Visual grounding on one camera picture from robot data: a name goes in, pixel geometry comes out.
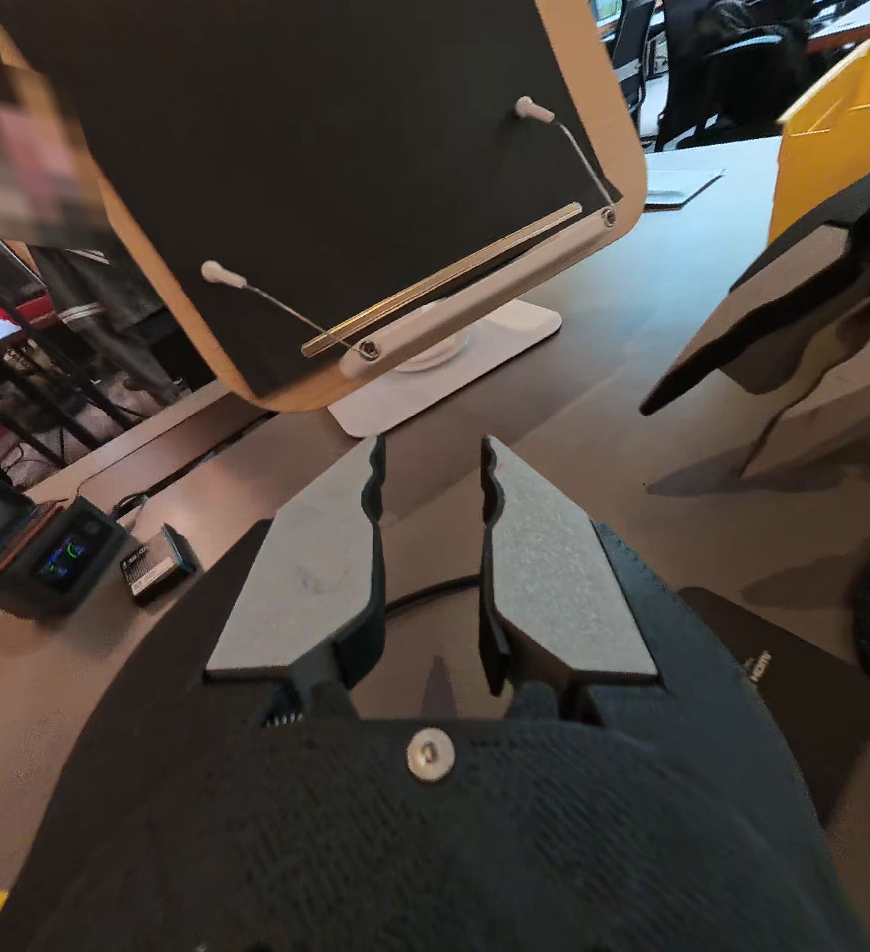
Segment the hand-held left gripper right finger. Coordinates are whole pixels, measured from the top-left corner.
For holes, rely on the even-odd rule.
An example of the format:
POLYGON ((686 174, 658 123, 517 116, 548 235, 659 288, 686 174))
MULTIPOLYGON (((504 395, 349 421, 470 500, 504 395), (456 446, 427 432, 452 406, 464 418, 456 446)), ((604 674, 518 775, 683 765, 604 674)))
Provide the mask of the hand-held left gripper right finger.
POLYGON ((591 517, 496 437, 483 437, 480 452, 479 656, 490 693, 526 682, 556 697, 658 683, 591 517))

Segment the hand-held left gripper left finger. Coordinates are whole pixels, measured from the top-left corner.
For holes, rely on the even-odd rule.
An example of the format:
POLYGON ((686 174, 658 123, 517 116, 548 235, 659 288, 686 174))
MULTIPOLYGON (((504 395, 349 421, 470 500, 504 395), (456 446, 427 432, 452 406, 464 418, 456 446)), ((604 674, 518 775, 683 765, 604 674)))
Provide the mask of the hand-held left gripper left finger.
POLYGON ((282 506, 205 667, 214 683, 357 685, 385 643, 385 439, 362 440, 282 506))

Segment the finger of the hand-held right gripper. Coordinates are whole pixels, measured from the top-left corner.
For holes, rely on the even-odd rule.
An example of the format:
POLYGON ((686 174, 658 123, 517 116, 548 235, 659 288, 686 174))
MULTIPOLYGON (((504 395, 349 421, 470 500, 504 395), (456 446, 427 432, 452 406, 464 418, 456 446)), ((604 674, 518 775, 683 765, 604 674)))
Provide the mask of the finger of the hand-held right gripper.
POLYGON ((774 475, 850 444, 870 447, 870 339, 854 356, 825 375, 762 434, 742 476, 774 475))
POLYGON ((652 415, 721 372, 763 395, 798 373, 824 329, 870 304, 870 259, 848 229, 822 224, 733 287, 644 397, 652 415))

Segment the yellow plastic bin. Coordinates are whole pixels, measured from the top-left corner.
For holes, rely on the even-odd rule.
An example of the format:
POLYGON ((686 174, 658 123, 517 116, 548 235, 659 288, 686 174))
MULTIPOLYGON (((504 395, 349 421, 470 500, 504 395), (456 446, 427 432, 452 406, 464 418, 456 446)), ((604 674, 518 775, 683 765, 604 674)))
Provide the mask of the yellow plastic bin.
POLYGON ((767 243, 870 173, 870 40, 779 118, 783 129, 767 243))

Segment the black multiport adapter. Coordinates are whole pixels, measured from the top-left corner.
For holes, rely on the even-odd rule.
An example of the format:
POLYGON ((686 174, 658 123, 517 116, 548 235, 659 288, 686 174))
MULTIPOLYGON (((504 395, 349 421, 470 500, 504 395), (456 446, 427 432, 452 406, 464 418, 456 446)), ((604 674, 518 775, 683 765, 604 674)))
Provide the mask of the black multiport adapter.
POLYGON ((870 741, 870 682, 853 665, 704 588, 680 598, 729 650, 786 739, 823 827, 870 741))

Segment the small black battery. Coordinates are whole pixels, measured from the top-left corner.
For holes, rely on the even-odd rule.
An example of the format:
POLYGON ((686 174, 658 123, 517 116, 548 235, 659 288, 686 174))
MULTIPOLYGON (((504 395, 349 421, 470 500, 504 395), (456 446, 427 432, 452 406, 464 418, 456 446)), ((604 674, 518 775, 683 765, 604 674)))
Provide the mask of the small black battery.
POLYGON ((194 576, 199 561, 185 537, 167 523, 119 560, 131 600, 145 607, 194 576))

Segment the black jacket on chair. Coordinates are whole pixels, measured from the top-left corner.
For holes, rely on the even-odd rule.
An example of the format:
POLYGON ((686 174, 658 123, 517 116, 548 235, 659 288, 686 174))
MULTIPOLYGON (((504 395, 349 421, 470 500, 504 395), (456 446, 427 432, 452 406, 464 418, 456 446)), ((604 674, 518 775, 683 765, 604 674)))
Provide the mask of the black jacket on chair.
POLYGON ((810 2, 665 2, 667 101, 655 150, 693 131, 770 132, 808 80, 810 2))

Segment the black office chair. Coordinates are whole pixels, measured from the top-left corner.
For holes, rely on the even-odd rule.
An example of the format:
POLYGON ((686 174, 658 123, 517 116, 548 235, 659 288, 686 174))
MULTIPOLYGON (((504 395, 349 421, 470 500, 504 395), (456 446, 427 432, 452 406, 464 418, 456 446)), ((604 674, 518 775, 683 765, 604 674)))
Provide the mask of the black office chair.
POLYGON ((646 51, 656 1, 623 1, 614 30, 611 65, 637 132, 645 96, 646 51))

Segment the small black display device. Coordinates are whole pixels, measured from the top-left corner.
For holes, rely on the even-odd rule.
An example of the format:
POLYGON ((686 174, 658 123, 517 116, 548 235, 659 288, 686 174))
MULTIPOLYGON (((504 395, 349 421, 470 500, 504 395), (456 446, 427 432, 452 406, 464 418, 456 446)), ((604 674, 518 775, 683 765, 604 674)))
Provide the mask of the small black display device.
POLYGON ((0 481, 0 610, 27 621, 72 613, 128 539, 82 497, 35 503, 0 481))

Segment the black striped jacket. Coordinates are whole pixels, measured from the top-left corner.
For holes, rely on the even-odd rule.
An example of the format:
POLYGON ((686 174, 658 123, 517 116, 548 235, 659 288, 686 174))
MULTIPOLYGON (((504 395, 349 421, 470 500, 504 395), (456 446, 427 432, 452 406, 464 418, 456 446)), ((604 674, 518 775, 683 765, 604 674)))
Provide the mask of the black striped jacket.
POLYGON ((167 304, 118 240, 101 249, 30 244, 28 251, 61 321, 163 407, 180 386, 216 376, 167 304))

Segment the black wooden-rimmed board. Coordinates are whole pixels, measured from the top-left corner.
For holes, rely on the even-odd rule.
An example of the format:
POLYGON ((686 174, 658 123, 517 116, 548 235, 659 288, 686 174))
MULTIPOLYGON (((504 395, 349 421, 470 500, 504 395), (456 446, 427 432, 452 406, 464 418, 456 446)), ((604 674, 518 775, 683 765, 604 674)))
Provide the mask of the black wooden-rimmed board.
POLYGON ((615 189, 599 250, 643 212, 587 2, 9 1, 0 41, 72 105, 111 228, 205 362, 269 411, 345 397, 359 356, 204 261, 357 347, 602 207, 524 95, 615 189))

